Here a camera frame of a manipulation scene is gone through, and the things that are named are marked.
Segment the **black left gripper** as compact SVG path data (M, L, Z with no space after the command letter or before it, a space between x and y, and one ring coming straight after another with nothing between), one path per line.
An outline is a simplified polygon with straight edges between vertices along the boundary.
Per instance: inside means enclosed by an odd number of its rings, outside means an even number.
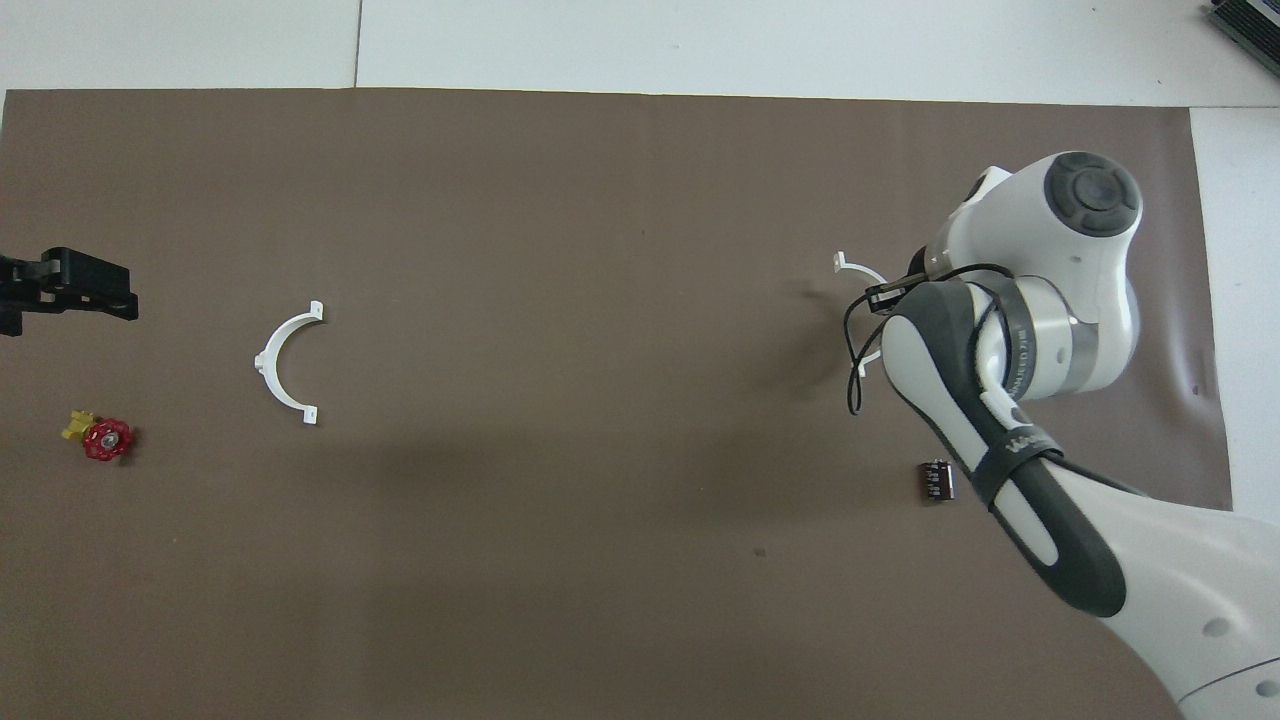
M60 314L70 300L59 295L55 281L63 278L67 264L67 290L87 299L92 309L133 322L140 316L138 297L131 288L131 270L100 258L55 247L38 261L1 256L1 334L23 333L24 313Z

